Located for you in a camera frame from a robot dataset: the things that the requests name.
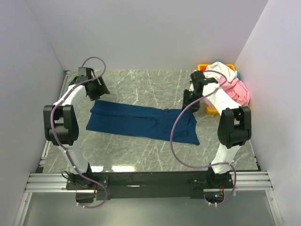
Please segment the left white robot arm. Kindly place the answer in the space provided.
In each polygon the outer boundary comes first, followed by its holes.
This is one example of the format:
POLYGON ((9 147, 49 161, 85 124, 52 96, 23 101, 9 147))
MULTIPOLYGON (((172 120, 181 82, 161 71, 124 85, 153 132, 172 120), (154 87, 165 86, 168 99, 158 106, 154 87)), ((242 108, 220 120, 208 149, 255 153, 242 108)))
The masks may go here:
POLYGON ((71 81, 62 97, 43 108, 45 138, 61 150, 70 173, 80 174, 77 183, 83 189, 93 186, 94 177, 87 173, 90 171, 89 163, 77 145, 79 126, 75 109, 85 97, 95 101, 104 94, 110 92, 101 75, 96 77, 92 68, 80 67, 78 76, 71 81))

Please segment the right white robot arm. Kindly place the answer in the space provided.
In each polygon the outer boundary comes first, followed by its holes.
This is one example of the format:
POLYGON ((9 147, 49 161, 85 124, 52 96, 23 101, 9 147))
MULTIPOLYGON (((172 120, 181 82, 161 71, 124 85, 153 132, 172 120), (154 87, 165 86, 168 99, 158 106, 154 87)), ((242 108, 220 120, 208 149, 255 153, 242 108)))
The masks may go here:
POLYGON ((220 115, 218 126, 219 148, 211 162, 212 173, 206 177, 207 184, 217 188, 224 174, 230 170, 237 151, 251 138, 251 110, 241 106, 222 89, 215 78, 206 78, 203 71, 195 71, 190 75, 190 88, 183 93, 183 110, 190 113, 200 109, 200 99, 208 98, 220 115))

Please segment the dark blue t shirt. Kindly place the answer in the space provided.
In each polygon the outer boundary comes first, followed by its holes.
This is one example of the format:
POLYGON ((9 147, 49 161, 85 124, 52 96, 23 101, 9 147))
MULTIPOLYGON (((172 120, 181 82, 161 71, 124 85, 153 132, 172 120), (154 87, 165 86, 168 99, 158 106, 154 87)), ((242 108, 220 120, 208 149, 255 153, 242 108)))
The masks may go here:
POLYGON ((87 130, 169 141, 182 111, 97 100, 90 112, 87 130))

